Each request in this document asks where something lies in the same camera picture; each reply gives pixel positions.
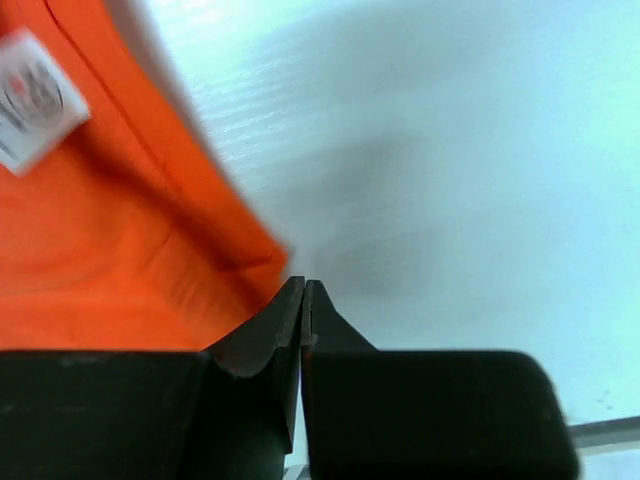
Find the orange t shirt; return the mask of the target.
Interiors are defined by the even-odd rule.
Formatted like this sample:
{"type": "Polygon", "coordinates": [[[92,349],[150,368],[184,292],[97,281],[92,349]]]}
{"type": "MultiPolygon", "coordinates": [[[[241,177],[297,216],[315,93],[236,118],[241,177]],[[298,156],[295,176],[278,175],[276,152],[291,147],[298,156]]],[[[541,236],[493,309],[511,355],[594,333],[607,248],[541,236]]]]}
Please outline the orange t shirt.
{"type": "Polygon", "coordinates": [[[83,97],[1,161],[5,350],[198,351],[276,295],[286,251],[139,66],[102,1],[5,1],[2,100],[83,97]],[[45,67],[52,61],[54,67],[45,67]]]}

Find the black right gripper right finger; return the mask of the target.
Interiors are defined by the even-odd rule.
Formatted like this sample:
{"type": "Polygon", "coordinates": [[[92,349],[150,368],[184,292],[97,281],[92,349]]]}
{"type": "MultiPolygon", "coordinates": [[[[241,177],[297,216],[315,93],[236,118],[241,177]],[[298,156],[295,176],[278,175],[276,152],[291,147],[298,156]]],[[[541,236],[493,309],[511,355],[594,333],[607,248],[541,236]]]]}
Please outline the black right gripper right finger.
{"type": "Polygon", "coordinates": [[[374,347],[309,281],[302,399],[315,479],[575,479],[551,381],[504,350],[374,347]]]}

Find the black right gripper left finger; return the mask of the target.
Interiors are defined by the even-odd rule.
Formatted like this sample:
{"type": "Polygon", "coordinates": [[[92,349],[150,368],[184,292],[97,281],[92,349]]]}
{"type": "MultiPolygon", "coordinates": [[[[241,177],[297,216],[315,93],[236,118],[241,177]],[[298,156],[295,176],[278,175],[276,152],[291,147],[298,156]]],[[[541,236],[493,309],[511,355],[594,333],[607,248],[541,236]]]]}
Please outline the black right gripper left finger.
{"type": "Polygon", "coordinates": [[[5,351],[5,479],[278,479],[305,281],[199,352],[5,351]]]}

